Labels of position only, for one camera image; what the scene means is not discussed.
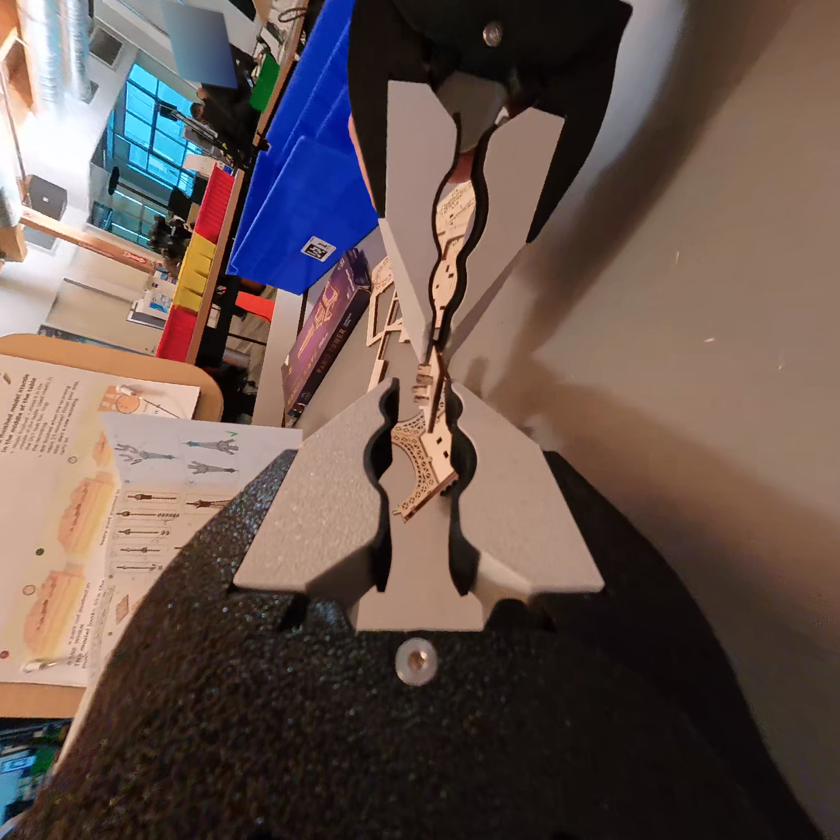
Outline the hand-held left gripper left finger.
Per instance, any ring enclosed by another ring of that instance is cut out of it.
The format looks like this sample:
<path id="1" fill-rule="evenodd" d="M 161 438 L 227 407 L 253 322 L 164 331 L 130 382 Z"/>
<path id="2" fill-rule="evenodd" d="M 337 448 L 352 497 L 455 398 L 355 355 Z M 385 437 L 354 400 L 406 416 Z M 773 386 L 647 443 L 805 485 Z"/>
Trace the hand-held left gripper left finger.
<path id="1" fill-rule="evenodd" d="M 389 498 L 400 383 L 384 381 L 299 447 L 233 581 L 237 595 L 335 602 L 359 630 L 359 601 L 392 567 Z"/>

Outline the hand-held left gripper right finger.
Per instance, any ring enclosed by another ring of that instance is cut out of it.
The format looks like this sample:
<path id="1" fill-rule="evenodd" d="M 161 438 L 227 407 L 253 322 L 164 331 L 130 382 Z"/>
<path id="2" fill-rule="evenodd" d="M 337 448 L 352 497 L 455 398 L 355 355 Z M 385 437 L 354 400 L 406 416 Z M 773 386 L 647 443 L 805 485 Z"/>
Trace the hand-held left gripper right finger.
<path id="1" fill-rule="evenodd" d="M 541 447 L 459 383 L 448 387 L 452 463 L 448 560 L 482 624 L 499 602 L 600 592 L 604 580 Z"/>

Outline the engraved wooden tower piece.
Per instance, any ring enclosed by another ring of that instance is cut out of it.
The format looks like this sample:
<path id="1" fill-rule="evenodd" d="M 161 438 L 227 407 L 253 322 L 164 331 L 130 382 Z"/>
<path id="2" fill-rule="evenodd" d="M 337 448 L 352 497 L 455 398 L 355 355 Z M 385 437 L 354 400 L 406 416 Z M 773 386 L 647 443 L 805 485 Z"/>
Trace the engraved wooden tower piece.
<path id="1" fill-rule="evenodd" d="M 457 184 L 437 205 L 436 235 L 440 261 L 432 283 L 435 328 L 442 326 L 445 308 L 457 283 L 456 260 L 470 230 L 476 197 L 471 182 Z"/>

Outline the wooden lattice tower piece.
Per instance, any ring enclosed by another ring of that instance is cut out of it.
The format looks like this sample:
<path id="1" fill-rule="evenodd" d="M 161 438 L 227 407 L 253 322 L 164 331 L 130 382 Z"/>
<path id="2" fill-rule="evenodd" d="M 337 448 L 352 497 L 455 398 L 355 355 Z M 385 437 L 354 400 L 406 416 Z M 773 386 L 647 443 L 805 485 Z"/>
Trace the wooden lattice tower piece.
<path id="1" fill-rule="evenodd" d="M 418 366 L 413 386 L 419 412 L 392 429 L 392 444 L 408 457 L 415 479 L 412 493 L 393 511 L 404 522 L 458 477 L 451 460 L 453 436 L 447 421 L 447 385 L 446 364 L 439 350 L 433 348 L 428 361 Z"/>

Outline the grey desk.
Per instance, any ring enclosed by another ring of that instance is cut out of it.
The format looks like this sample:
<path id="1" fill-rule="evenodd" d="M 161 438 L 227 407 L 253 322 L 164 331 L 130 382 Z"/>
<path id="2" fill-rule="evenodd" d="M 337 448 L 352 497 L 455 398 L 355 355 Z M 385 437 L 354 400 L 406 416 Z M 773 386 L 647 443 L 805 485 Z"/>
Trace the grey desk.
<path id="1" fill-rule="evenodd" d="M 633 2 L 454 377 L 661 552 L 838 838 L 838 2 Z"/>

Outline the large blue plastic bin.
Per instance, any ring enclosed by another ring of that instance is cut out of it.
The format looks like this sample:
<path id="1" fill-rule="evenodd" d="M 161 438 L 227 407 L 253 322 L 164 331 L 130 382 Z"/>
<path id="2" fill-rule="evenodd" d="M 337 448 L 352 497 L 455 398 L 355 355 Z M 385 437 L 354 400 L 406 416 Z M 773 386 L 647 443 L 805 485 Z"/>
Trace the large blue plastic bin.
<path id="1" fill-rule="evenodd" d="M 300 295 L 377 226 L 345 125 L 301 136 L 284 164 L 261 154 L 227 273 Z"/>

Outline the folded white instruction leaflet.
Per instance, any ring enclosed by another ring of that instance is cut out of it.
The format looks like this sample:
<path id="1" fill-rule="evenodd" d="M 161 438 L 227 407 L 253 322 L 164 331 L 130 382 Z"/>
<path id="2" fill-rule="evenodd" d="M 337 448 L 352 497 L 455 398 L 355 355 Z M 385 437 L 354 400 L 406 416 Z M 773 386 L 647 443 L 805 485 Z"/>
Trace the folded white instruction leaflet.
<path id="1" fill-rule="evenodd" d="M 104 428 L 119 489 L 108 520 L 90 686 L 166 566 L 251 480 L 303 439 L 296 428 L 146 415 L 112 414 Z"/>

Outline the purple puzzle box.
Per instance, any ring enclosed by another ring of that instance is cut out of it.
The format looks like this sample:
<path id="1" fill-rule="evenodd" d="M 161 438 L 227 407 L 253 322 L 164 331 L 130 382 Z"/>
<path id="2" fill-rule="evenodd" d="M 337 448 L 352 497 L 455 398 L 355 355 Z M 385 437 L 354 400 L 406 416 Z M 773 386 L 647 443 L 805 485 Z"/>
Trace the purple puzzle box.
<path id="1" fill-rule="evenodd" d="M 369 262 L 362 250 L 352 248 L 332 269 L 284 364 L 285 414 L 292 423 L 310 403 L 370 300 Z"/>

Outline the green plastic bin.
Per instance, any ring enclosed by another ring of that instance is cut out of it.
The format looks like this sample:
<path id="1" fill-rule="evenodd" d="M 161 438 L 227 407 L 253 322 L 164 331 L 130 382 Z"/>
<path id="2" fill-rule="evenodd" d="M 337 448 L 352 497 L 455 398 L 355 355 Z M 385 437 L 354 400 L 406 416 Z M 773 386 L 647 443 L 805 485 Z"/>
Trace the green plastic bin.
<path id="1" fill-rule="evenodd" d="M 250 105 L 258 112 L 268 109 L 269 100 L 279 77 L 279 65 L 270 52 L 264 53 L 255 69 Z"/>

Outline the row of red yellow bins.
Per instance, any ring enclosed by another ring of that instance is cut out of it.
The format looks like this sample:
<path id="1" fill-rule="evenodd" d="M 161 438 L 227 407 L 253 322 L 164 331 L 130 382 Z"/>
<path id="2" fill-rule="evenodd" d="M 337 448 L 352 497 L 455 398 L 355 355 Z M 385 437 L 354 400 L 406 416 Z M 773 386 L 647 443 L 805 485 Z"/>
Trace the row of red yellow bins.
<path id="1" fill-rule="evenodd" d="M 240 179 L 218 167 L 209 177 L 156 351 L 159 359 L 189 364 L 196 362 L 222 268 L 240 185 Z"/>

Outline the large illustrated instruction sheet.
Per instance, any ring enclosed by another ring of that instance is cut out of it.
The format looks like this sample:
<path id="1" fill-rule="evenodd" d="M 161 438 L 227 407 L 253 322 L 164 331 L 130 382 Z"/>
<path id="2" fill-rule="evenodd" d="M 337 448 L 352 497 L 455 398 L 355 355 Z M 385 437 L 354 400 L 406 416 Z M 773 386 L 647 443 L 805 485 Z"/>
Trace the large illustrated instruction sheet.
<path id="1" fill-rule="evenodd" d="M 88 683 L 119 490 L 102 419 L 191 419 L 199 395 L 196 386 L 2 356 L 3 683 Z"/>

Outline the large glass window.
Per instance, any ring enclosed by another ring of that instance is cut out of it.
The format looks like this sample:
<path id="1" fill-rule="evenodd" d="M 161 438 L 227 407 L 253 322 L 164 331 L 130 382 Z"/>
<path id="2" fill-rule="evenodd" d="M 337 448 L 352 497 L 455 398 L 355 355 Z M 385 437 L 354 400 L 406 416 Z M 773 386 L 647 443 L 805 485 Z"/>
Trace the large glass window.
<path id="1" fill-rule="evenodd" d="M 201 151 L 182 122 L 160 114 L 162 104 L 185 114 L 191 103 L 150 62 L 133 63 L 91 157 L 91 224 L 145 247 L 173 192 L 193 197 L 201 177 L 185 162 Z"/>

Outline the colourful printed sheet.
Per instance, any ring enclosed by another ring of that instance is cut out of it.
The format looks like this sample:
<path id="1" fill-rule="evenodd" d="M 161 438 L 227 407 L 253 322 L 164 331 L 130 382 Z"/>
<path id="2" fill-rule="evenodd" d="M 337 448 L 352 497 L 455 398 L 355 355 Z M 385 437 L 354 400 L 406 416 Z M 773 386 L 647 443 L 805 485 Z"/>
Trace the colourful printed sheet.
<path id="1" fill-rule="evenodd" d="M 1 718 L 1 823 L 27 810 L 54 773 L 70 718 Z"/>

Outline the black speaker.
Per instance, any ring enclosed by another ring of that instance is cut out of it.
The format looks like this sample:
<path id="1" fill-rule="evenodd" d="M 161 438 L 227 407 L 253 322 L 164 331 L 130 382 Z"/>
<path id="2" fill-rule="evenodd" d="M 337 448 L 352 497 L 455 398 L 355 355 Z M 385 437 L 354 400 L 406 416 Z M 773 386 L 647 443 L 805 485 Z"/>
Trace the black speaker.
<path id="1" fill-rule="evenodd" d="M 25 182 L 24 204 L 60 221 L 67 210 L 68 193 L 65 188 L 32 174 Z"/>

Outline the silver ventilation duct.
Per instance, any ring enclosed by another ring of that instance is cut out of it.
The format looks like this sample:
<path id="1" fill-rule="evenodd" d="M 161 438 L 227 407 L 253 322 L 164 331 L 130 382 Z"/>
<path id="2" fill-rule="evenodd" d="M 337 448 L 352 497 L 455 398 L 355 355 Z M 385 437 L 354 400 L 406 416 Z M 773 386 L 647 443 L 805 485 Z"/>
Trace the silver ventilation duct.
<path id="1" fill-rule="evenodd" d="M 93 2 L 18 1 L 17 11 L 35 103 L 46 110 L 89 103 Z"/>

